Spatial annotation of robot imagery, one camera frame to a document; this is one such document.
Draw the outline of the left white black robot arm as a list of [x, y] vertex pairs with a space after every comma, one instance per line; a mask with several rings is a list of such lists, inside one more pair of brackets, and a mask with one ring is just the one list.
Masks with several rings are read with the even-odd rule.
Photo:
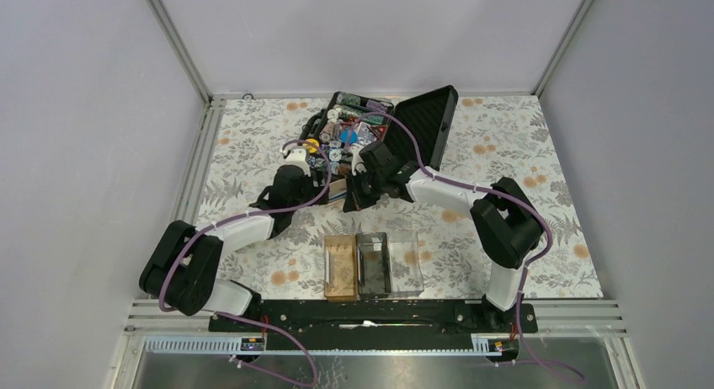
[[237, 282], [218, 278], [223, 255], [277, 237], [300, 209], [317, 203], [327, 192], [318, 188], [308, 163], [309, 151], [285, 152], [271, 185], [249, 210], [205, 226], [171, 222], [139, 278], [140, 289], [160, 301], [165, 312], [193, 316], [200, 311], [227, 313], [240, 330], [249, 331], [261, 319], [258, 294]]

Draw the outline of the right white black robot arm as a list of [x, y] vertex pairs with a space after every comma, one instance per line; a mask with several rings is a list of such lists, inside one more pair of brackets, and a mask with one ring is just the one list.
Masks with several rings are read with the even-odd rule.
[[513, 179], [502, 178], [484, 187], [450, 179], [424, 165], [404, 161], [381, 141], [349, 148], [347, 177], [350, 198], [345, 210], [362, 210], [383, 195], [408, 202], [435, 205], [472, 219], [482, 250], [492, 265], [482, 310], [488, 328], [502, 332], [516, 320], [515, 305], [522, 296], [530, 253], [552, 231]]

